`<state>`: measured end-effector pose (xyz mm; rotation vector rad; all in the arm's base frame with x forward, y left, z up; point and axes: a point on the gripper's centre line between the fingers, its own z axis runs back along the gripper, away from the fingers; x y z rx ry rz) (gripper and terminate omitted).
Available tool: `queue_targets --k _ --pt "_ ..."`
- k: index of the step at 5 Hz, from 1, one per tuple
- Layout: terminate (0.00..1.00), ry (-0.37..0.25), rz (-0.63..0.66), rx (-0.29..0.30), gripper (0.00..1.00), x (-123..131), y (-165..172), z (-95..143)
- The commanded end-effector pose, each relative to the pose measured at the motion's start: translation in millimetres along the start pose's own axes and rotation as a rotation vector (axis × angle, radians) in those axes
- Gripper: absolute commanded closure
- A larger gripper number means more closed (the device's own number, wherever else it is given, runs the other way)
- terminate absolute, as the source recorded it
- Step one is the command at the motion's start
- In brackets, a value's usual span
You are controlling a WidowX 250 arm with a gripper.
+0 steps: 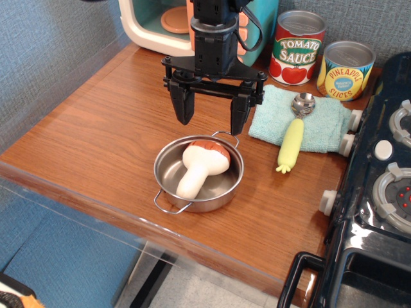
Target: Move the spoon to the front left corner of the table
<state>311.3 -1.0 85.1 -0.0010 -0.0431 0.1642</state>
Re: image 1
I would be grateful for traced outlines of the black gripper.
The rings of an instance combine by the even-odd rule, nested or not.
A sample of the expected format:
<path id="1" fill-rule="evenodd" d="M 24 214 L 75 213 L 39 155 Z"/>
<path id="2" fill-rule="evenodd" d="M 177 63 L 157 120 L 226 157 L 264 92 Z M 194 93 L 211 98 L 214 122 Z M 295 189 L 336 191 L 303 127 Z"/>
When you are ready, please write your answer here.
<path id="1" fill-rule="evenodd" d="M 262 103 L 267 75 L 238 60 L 239 17 L 222 21 L 193 17 L 193 56 L 167 56 L 164 86 L 169 90 L 177 120 L 187 125 L 195 111 L 195 94 L 231 99 L 231 134 L 239 135 L 250 108 Z"/>

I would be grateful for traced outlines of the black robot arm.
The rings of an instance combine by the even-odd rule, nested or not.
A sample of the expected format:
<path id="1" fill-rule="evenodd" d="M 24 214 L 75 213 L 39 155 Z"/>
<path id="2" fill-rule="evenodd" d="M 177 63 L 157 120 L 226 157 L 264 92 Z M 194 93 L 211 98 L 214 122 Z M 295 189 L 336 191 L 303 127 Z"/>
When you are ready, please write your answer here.
<path id="1" fill-rule="evenodd" d="M 240 36 L 239 14 L 261 27 L 248 1 L 194 1 L 191 29 L 193 56 L 166 56 L 164 86 L 170 92 L 178 121 L 188 124 L 195 111 L 195 94 L 231 100 L 231 134 L 242 132 L 250 109 L 263 100 L 268 76 L 240 62 L 238 47 L 249 47 Z"/>

